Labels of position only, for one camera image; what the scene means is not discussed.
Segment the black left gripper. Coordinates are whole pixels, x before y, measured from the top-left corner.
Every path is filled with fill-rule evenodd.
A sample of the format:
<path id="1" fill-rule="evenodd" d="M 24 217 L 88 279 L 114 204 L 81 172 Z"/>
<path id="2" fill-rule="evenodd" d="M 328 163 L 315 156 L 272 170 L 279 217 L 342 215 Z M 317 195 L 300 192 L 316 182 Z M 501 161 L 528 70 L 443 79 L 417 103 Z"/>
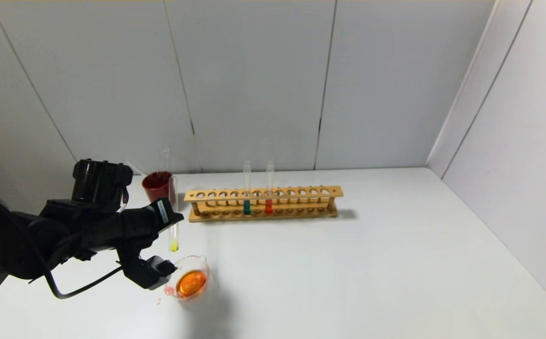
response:
<path id="1" fill-rule="evenodd" d="M 144 207 L 121 212 L 125 240 L 139 247 L 151 247 L 161 233 L 184 219 L 169 198 L 158 198 Z"/>

